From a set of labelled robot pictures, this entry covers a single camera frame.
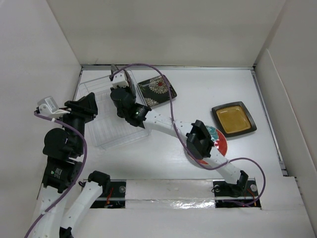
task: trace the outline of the red round plate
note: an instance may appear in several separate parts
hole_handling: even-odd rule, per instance
[[[219,150],[219,152],[225,156],[228,150],[228,144],[226,137],[221,133],[220,130],[212,127],[212,126],[206,126],[207,130],[209,131],[211,135],[211,139],[214,142],[215,147]],[[203,165],[209,165],[207,162],[200,160],[200,163]]]

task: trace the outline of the white floor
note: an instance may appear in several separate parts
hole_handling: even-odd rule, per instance
[[[150,69],[132,71],[137,81],[157,75]],[[246,105],[258,129],[229,139],[226,156],[252,158],[261,165],[267,181],[261,199],[263,209],[92,209],[76,237],[314,237],[294,179],[282,176],[251,71],[170,67],[162,72],[178,94],[173,104],[177,119],[189,122],[199,119],[215,126],[212,107],[235,101]],[[108,74],[109,70],[83,71],[81,82]],[[168,104],[156,110],[169,116]],[[146,139],[107,151],[91,145],[88,130],[85,137],[90,145],[82,178],[94,170],[108,173],[112,179],[221,178],[217,172],[194,166],[177,139],[157,131]],[[263,178],[256,166],[248,161],[235,165],[255,177],[258,187],[262,187]]]

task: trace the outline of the white wall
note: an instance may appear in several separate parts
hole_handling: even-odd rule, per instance
[[[317,1],[287,0],[256,73],[280,150],[317,232]]]
[[[0,237],[30,225],[52,124],[33,116],[39,99],[72,98],[80,65],[44,0],[0,0]]]
[[[285,0],[48,0],[80,63],[252,66]]]

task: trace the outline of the yellow square dish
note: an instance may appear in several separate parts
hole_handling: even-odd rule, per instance
[[[257,129],[249,111],[242,102],[212,108],[212,114],[226,137],[249,133]]]

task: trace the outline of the clear plastic container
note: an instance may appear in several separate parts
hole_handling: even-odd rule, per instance
[[[133,73],[130,70],[127,72],[130,74],[132,84],[136,89],[136,102],[146,105]],[[78,86],[78,93],[81,97],[91,92],[95,93],[98,115],[87,126],[93,145],[104,149],[131,143],[148,136],[150,133],[150,130],[131,126],[125,119],[117,116],[117,109],[110,98],[110,87],[112,87],[112,83],[109,75],[81,83]]]

